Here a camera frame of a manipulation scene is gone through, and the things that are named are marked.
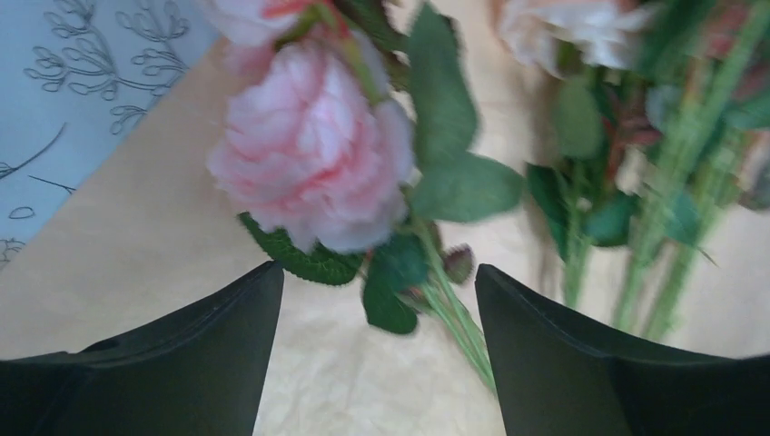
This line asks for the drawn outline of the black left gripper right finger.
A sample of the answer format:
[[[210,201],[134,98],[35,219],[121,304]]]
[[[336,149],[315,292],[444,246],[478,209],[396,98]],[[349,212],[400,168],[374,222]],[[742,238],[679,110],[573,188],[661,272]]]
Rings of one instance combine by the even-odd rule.
[[[766,435],[769,358],[619,331],[482,264],[475,289],[506,433]]]

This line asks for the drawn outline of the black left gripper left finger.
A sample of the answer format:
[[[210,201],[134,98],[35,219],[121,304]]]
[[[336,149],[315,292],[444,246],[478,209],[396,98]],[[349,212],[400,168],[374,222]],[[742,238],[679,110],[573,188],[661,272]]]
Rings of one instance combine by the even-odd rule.
[[[1,364],[4,435],[249,435],[284,273],[266,262],[197,302],[77,352]]]

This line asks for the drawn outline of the pink fake flower stem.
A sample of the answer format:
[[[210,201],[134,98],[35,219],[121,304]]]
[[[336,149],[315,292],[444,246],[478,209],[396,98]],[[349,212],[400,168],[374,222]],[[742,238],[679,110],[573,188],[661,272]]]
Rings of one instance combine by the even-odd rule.
[[[203,1],[247,78],[208,159],[254,241],[290,273],[361,278],[371,326],[436,315],[490,389],[484,336],[454,289],[472,251],[439,223],[512,211],[519,173],[474,154],[478,117],[451,19],[423,2],[396,30],[382,1]]]

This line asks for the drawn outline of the pink fake flower bunch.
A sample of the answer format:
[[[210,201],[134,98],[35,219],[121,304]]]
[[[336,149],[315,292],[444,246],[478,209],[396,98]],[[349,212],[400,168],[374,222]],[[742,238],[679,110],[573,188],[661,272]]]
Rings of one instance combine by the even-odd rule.
[[[613,327],[662,341],[725,211],[769,206],[766,1],[497,1],[501,43],[555,80],[557,154],[525,175],[577,308],[590,254],[629,258]]]

